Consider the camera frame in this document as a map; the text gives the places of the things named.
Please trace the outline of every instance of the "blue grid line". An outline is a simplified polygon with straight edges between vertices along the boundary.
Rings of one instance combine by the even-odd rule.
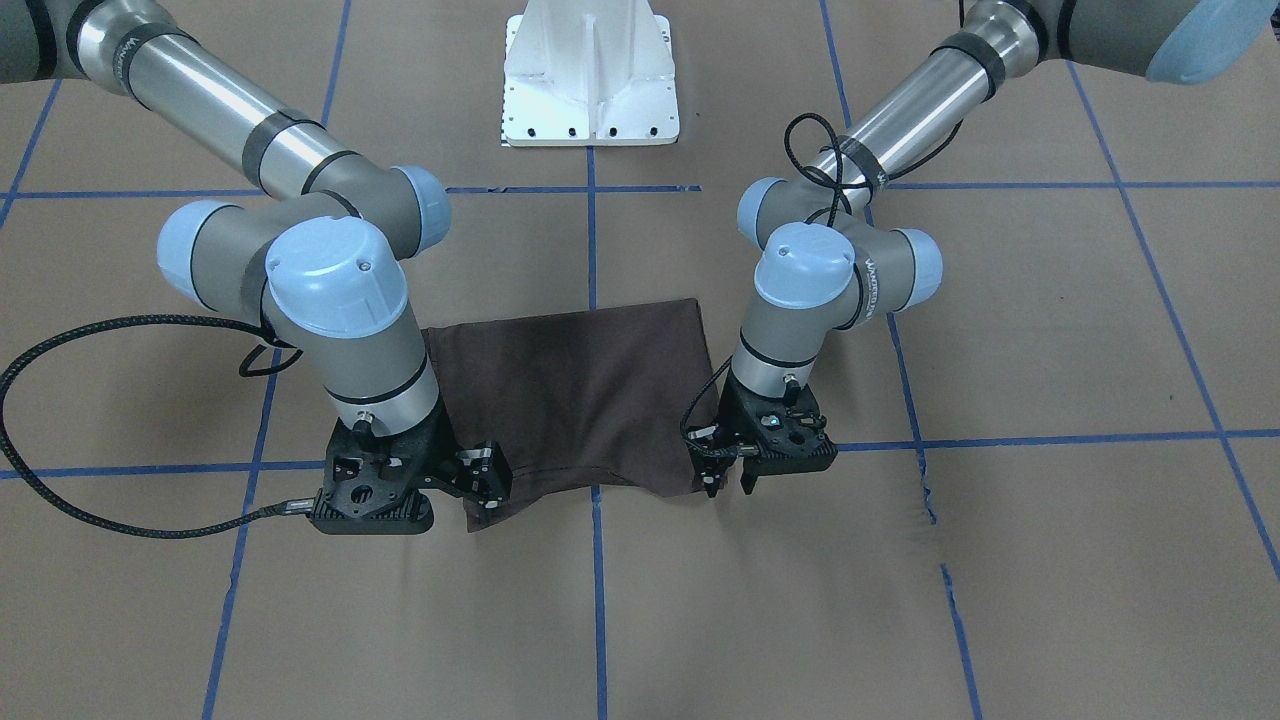
[[[854,115],[849,111],[849,96],[845,95],[845,73],[840,69],[840,56],[836,54],[836,35],[831,29],[831,12],[827,0],[818,0],[822,10],[822,28],[827,35],[827,53],[831,55],[831,72],[836,79],[836,91],[840,94],[840,111],[845,115],[845,127],[854,124]]]
[[[596,309],[595,274],[595,147],[586,149],[586,301],[588,307]]]
[[[604,610],[604,519],[600,516],[600,486],[591,486],[591,568],[595,573],[595,716],[609,717],[609,664],[605,653]]]
[[[595,272],[595,147],[586,149],[586,295],[588,307],[596,305]],[[591,486],[591,571],[595,577],[595,716],[609,716],[609,662],[605,644],[607,612],[604,609],[604,519],[600,515],[600,486]]]
[[[600,192],[701,192],[700,184],[548,184],[447,187],[451,195],[590,195]]]
[[[972,447],[1044,447],[1055,445],[1123,445],[1139,442],[1188,442],[1217,439],[1216,430],[1187,430],[1174,433],[1112,433],[1097,436],[1027,436],[972,439],[927,439],[929,450],[955,450]]]
[[[947,606],[951,609],[951,625],[956,632],[956,647],[960,650],[960,664],[964,666],[964,682],[969,688],[969,708],[973,710],[973,720],[982,720],[982,701],[978,698],[978,682],[973,675],[973,659],[969,656],[969,638],[964,632],[964,620],[960,618],[960,609],[956,606],[955,583],[951,580],[951,571],[947,564],[938,566],[942,570],[942,585],[947,591]]]
[[[881,441],[881,442],[842,442],[836,445],[840,452],[884,452],[890,450],[915,450],[914,439]]]
[[[321,124],[328,123],[329,109],[333,106],[333,95],[338,85],[338,72],[342,61],[343,44],[347,38],[347,19],[351,14],[351,0],[343,1],[342,20],[338,28],[338,40],[333,54],[333,67],[329,73],[329,87],[325,91],[324,113]],[[276,350],[271,354],[271,365],[280,364],[282,352]],[[257,477],[262,464],[262,452],[266,448],[266,432],[271,419],[271,402],[275,397],[275,382],[278,375],[270,375],[266,380],[266,389],[262,392],[262,416],[259,423],[257,439],[253,443],[253,469],[248,473],[248,482],[244,488],[244,503],[242,512],[248,512],[257,492]],[[209,669],[209,685],[205,691],[205,706],[201,720],[212,720],[214,707],[218,702],[218,685],[221,680],[223,660],[227,653],[227,639],[230,635],[232,615],[236,609],[236,591],[239,588],[239,570],[244,560],[244,544],[248,539],[248,525],[241,525],[236,534],[236,552],[232,556],[230,584],[223,600],[223,616],[218,626],[218,642],[214,648],[214,659]]]
[[[351,0],[342,3],[342,19],[338,20],[338,40],[333,47],[333,64],[329,67],[329,86],[324,94],[324,110],[320,113],[320,124],[329,124],[329,113],[333,111],[333,97],[338,92],[338,76],[342,70],[342,51],[347,45],[347,23],[351,20]]]
[[[1275,439],[1280,438],[1280,428],[1257,428],[1226,430],[1231,439]],[[955,439],[915,439],[846,442],[836,446],[841,452],[886,452],[915,450],[922,445],[925,450],[956,450],[974,447],[1043,447],[1071,445],[1121,445],[1144,442],[1194,442],[1219,439],[1217,430],[1180,430],[1167,433],[1111,433],[1094,436],[1020,436],[989,438]],[[291,470],[321,470],[324,460],[264,460],[257,464],[260,473],[282,473]],[[193,465],[110,465],[91,468],[44,468],[36,474],[41,478],[111,478],[132,475],[183,475],[201,473],[243,473],[253,468],[252,462],[207,462]],[[0,480],[15,480],[18,473],[0,470]]]
[[[136,197],[265,197],[257,188],[223,190],[61,190],[18,192],[17,200],[116,200]]]
[[[1126,188],[1160,190],[1233,190],[1233,188],[1275,188],[1280,181],[1121,181]]]
[[[1098,146],[1102,149],[1102,155],[1107,160],[1107,167],[1111,168],[1111,176],[1116,181],[1116,190],[1120,191],[1120,197],[1124,200],[1125,213],[1129,215],[1129,223],[1133,225],[1134,234],[1138,237],[1138,245],[1142,249],[1142,255],[1147,261],[1147,268],[1151,270],[1151,277],[1156,282],[1156,290],[1160,292],[1160,300],[1165,305],[1165,311],[1169,314],[1169,320],[1172,323],[1174,332],[1178,336],[1178,342],[1183,347],[1183,355],[1187,357],[1187,364],[1190,366],[1192,375],[1196,378],[1196,384],[1199,387],[1201,397],[1204,401],[1204,407],[1208,410],[1210,419],[1213,423],[1213,429],[1217,430],[1217,437],[1222,445],[1222,452],[1226,455],[1226,461],[1231,466],[1231,473],[1235,475],[1235,484],[1244,497],[1244,503],[1249,510],[1249,515],[1253,518],[1253,527],[1258,532],[1258,538],[1262,541],[1262,547],[1266,550],[1267,559],[1271,561],[1271,570],[1275,573],[1276,580],[1280,580],[1280,557],[1276,555],[1275,544],[1271,542],[1271,534],[1267,532],[1267,525],[1262,520],[1262,514],[1258,511],[1258,506],[1253,500],[1253,492],[1249,489],[1249,483],[1244,478],[1244,471],[1240,469],[1240,464],[1235,457],[1235,451],[1231,448],[1231,442],[1222,427],[1222,419],[1219,416],[1217,406],[1213,404],[1213,398],[1210,395],[1208,384],[1204,382],[1204,375],[1201,373],[1199,364],[1196,361],[1196,354],[1192,351],[1190,341],[1187,338],[1187,333],[1183,329],[1183,322],[1178,316],[1178,311],[1174,309],[1172,297],[1169,295],[1169,290],[1165,287],[1165,279],[1160,274],[1160,268],[1156,265],[1156,258],[1151,251],[1151,245],[1147,242],[1147,233],[1142,229],[1142,223],[1138,222],[1138,213],[1134,210],[1133,200],[1129,197],[1129,191],[1120,179],[1120,169],[1116,165],[1115,156],[1111,154],[1111,147],[1107,145],[1107,140],[1102,133],[1102,124],[1098,122],[1097,113],[1093,110],[1093,104],[1089,101],[1089,95],[1084,90],[1084,83],[1080,82],[1080,74],[1075,69],[1075,63],[1066,64],[1068,70],[1071,74],[1071,81],[1075,83],[1075,90],[1080,96],[1080,102],[1084,104],[1084,111],[1089,117],[1089,123],[1093,126],[1093,133],[1098,138]]]
[[[22,186],[22,178],[27,174],[27,168],[31,167],[31,158],[36,154],[36,145],[40,143],[40,135],[45,132],[45,123],[49,122],[49,113],[54,109],[54,101],[58,100],[58,91],[63,87],[61,79],[55,79],[52,87],[49,88],[49,95],[45,97],[45,106],[40,109],[40,117],[36,118],[36,127],[31,131],[31,138],[27,140],[27,149],[22,151],[22,161],[18,163],[18,172],[13,176],[13,183],[9,186],[9,192],[5,195],[4,205],[0,205],[0,228],[4,227],[5,220],[9,219],[9,210],[13,209],[13,202],[18,196],[18,188]]]
[[[271,365],[280,364],[280,351],[271,354]],[[279,375],[269,375],[266,389],[262,392],[262,414],[257,425],[257,439],[253,442],[253,461],[248,471],[248,480],[244,483],[244,501],[241,503],[241,514],[247,514],[253,506],[253,497],[257,495],[257,475],[262,462],[262,451],[266,448],[266,430],[271,421],[271,401],[275,398],[275,380]],[[239,589],[239,571],[244,561],[244,544],[248,541],[248,524],[241,525],[236,530],[236,552],[232,553],[230,583],[227,587],[227,596],[223,597],[223,615],[218,624],[218,642],[214,646],[214,660],[209,667],[209,684],[205,688],[205,706],[201,720],[212,720],[214,706],[218,702],[218,684],[223,676],[223,660],[227,656],[227,641],[230,637],[232,614],[236,609],[236,591]]]
[[[1185,182],[1123,182],[1130,190],[1268,190],[1280,188],[1280,181],[1185,181]],[[1115,190],[1115,182],[904,182],[893,183],[893,190],[951,191],[951,190]],[[700,184],[585,184],[548,186],[458,186],[444,190],[449,195],[586,195],[616,192],[701,192]],[[257,197],[265,196],[257,188],[204,188],[204,190],[61,190],[8,192],[12,200],[86,200],[120,197]]]
[[[827,9],[827,0],[818,0],[822,9],[822,24],[827,36],[827,51],[831,55],[831,72],[836,81],[836,94],[840,95],[840,108],[845,115],[845,127],[854,124],[849,111],[849,96],[845,92],[845,74],[840,69],[840,55],[836,53],[836,36],[831,28],[831,13]],[[876,225],[876,217],[870,205],[863,208],[867,224]],[[938,524],[938,514],[933,510],[933,489],[929,487],[929,462],[924,454],[924,442],[920,434],[920,420],[915,413],[915,396],[911,393],[911,378],[906,372],[906,357],[902,354],[902,338],[897,333],[897,322],[893,314],[886,316],[888,324],[890,341],[893,343],[893,354],[897,357],[897,373],[902,384],[902,402],[906,405],[906,418],[911,425],[911,447],[915,450],[915,464],[920,471],[920,497],[924,502],[924,511],[929,516],[929,524]]]
[[[1226,437],[1235,438],[1274,438],[1280,437],[1280,429],[1265,430],[1226,430]]]
[[[924,454],[924,438],[920,434],[920,420],[915,414],[915,397],[911,395],[911,378],[906,373],[906,357],[902,355],[902,338],[897,333],[897,320],[890,313],[884,318],[888,322],[888,337],[893,342],[893,355],[897,356],[897,374],[902,383],[902,401],[906,402],[906,419],[911,424],[911,445],[915,450],[915,464],[920,470],[920,493],[924,500],[924,511],[929,515],[929,524],[938,524],[938,514],[933,510],[933,488],[929,487],[929,461]]]
[[[1115,190],[1114,182],[895,182],[893,190]]]

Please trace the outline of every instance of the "brown paper floor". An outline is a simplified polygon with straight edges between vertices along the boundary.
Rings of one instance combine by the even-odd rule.
[[[787,120],[868,110],[955,23],[943,0],[654,0],[681,141],[512,150],[520,0],[166,5],[375,161],[452,188],[449,238],[406,266],[424,323],[696,297],[717,363],[758,258],[736,202],[788,173]],[[74,523],[5,468],[0,715],[1275,717],[1277,110],[1270,32],[1196,88],[1062,63],[1011,81],[876,202],[938,238],[947,277],[829,340],[813,384],[845,452],[751,497],[605,488],[474,536],[439,502],[422,537],[274,519],[163,543]],[[84,82],[0,87],[0,123],[5,360],[195,310],[155,268],[165,218],[268,202]],[[237,379],[243,350],[86,341],[32,368],[9,423],[56,489],[123,520],[308,495],[332,410],[305,366]]]

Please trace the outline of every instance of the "brown fabric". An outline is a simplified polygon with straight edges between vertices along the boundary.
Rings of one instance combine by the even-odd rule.
[[[590,313],[470,323],[425,331],[458,442],[502,445],[511,501],[475,532],[539,497],[593,484],[636,486],[663,497],[701,488],[680,416],[710,377],[695,300]],[[692,424],[716,414],[709,391]]]

